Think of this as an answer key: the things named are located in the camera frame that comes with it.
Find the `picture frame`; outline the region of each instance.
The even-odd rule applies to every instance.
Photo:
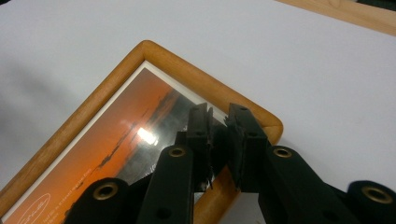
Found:
[[[116,99],[114,102],[120,99],[119,96],[115,96],[116,93],[123,94],[125,92],[124,87],[130,85],[126,84],[127,81],[134,78],[133,75],[136,72],[141,73],[142,71],[139,69],[142,64],[146,63],[152,64],[158,69],[159,73],[163,72],[165,79],[172,79],[175,83],[180,84],[181,88],[195,93],[224,114],[228,112],[229,103],[246,106],[262,126],[269,141],[275,144],[279,140],[283,132],[283,125],[280,119],[272,113],[220,83],[199,68],[177,57],[169,50],[152,41],[144,40],[132,49],[48,142],[0,191],[1,218],[9,213],[11,208],[18,208],[17,203],[22,203],[23,197],[28,197],[29,192],[35,190],[36,186],[40,184],[38,183],[41,181],[40,179],[46,178],[43,175],[51,172],[53,166],[57,167],[56,164],[54,165],[56,161],[64,160],[60,158],[63,154],[68,155],[66,149],[74,142],[79,141],[76,139],[85,134],[86,131],[84,130],[90,131],[93,129],[93,126],[89,125],[96,121],[92,120],[96,117],[100,119],[103,116],[101,111],[107,112],[106,105],[114,104],[110,103],[113,98]],[[213,189],[209,189],[195,204],[194,223],[219,221],[236,196],[237,192],[233,186],[231,175],[227,168],[224,168],[215,179]]]
[[[360,4],[353,0],[277,1],[396,36],[396,11]]]

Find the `orange sky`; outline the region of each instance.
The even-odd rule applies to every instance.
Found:
[[[61,223],[85,188],[117,175],[125,159],[134,154],[140,140],[138,129],[150,130],[153,123],[148,120],[154,112],[160,115],[155,122],[173,107],[176,97],[169,97],[171,91],[172,87],[144,69],[5,224],[18,223],[22,216],[29,220],[24,223]],[[46,199],[45,206],[38,206],[37,199]]]

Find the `wooden picture frame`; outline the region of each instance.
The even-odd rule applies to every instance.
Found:
[[[195,92],[224,113],[228,112],[229,103],[248,107],[268,135],[269,141],[275,144],[279,140],[283,132],[283,125],[276,116],[167,49],[145,40],[120,62],[49,141],[0,191],[0,217],[3,217],[11,206],[49,169],[51,164],[143,62],[149,62],[161,69],[170,78]],[[194,223],[218,221],[236,195],[231,175],[227,168],[224,168],[216,178],[214,188],[209,189],[194,206]]]
[[[396,36],[396,11],[372,7],[352,0],[277,1]]]

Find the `brass screw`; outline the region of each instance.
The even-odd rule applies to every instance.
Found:
[[[116,195],[117,191],[119,191],[119,186],[116,183],[107,182],[95,189],[93,198],[98,201],[106,200]]]
[[[290,158],[292,156],[291,152],[285,148],[276,148],[274,149],[274,154],[281,158]]]
[[[393,202],[392,197],[382,189],[365,186],[361,188],[361,192],[363,192],[367,198],[377,203],[389,204]]]

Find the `white table surface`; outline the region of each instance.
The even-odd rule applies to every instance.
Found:
[[[143,39],[277,115],[325,182],[396,190],[396,37],[269,0],[0,6],[0,188]],[[263,223],[256,196],[223,223]]]

